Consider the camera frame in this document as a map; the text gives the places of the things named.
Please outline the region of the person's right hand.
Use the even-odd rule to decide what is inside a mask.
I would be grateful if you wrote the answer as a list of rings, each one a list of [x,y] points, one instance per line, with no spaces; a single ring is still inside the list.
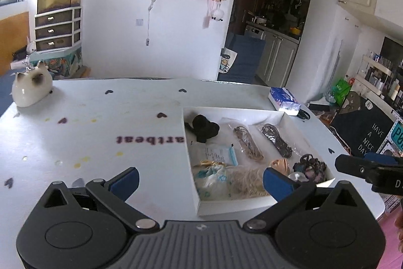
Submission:
[[[398,250],[403,253],[403,212],[400,212],[394,222],[395,226],[398,228],[397,238],[399,240]]]

